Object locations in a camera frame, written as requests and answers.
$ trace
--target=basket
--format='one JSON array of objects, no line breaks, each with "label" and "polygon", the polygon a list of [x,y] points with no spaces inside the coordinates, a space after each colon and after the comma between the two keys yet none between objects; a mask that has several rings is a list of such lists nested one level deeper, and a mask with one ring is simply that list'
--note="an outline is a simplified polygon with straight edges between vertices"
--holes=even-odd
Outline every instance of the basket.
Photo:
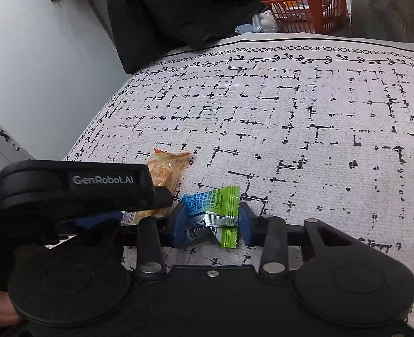
[{"label": "basket", "polygon": [[328,34],[347,23],[346,0],[262,0],[281,33]]}]

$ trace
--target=green candy wrapper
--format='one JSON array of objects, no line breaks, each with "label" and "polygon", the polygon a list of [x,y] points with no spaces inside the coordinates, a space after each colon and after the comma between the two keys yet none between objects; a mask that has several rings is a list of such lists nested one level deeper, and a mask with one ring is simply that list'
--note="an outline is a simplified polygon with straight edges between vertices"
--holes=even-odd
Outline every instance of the green candy wrapper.
[{"label": "green candy wrapper", "polygon": [[[206,211],[238,218],[239,200],[240,188],[237,186],[223,187],[205,193],[184,195],[182,198],[182,201],[188,207],[189,218],[200,215]],[[194,239],[198,235],[204,234],[207,229],[213,233],[221,246],[228,248],[237,247],[237,227],[199,227],[189,229],[187,231],[188,238]]]}]

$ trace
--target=patterned fabric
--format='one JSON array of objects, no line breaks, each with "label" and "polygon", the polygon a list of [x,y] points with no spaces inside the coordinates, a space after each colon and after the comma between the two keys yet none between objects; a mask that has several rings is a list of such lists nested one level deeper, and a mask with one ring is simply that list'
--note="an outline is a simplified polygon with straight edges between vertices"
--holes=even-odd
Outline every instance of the patterned fabric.
[{"label": "patterned fabric", "polygon": [[[172,53],[132,76],[66,159],[145,163],[154,146],[194,155],[175,202],[239,185],[256,214],[319,218],[414,273],[412,44],[248,34]],[[261,248],[165,253],[168,267],[258,265]],[[135,260],[126,249],[125,267]]]}]

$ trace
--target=metal screw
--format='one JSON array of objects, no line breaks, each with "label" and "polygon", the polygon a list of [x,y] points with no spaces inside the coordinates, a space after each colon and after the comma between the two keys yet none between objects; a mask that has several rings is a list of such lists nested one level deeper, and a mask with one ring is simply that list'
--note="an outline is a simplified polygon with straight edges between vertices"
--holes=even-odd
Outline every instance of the metal screw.
[{"label": "metal screw", "polygon": [[268,262],[263,265],[263,270],[269,274],[279,274],[285,271],[285,266],[278,262]]},{"label": "metal screw", "polygon": [[140,266],[140,271],[145,274],[155,274],[161,270],[161,264],[157,262],[146,262]]},{"label": "metal screw", "polygon": [[220,273],[218,271],[216,271],[216,270],[209,270],[209,271],[207,271],[207,275],[209,277],[217,277],[219,274]]}]

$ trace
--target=white plastic bag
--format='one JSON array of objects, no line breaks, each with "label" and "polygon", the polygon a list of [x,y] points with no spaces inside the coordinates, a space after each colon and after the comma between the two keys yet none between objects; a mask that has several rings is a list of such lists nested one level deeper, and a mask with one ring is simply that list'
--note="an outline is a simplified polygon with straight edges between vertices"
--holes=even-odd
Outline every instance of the white plastic bag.
[{"label": "white plastic bag", "polygon": [[253,27],[254,27],[254,33],[260,33],[262,30],[262,24],[260,23],[260,17],[258,14],[255,14],[253,16]]},{"label": "white plastic bag", "polygon": [[261,33],[277,33],[279,31],[271,11],[267,10],[259,14],[259,18],[262,25],[262,28],[260,29]]}]

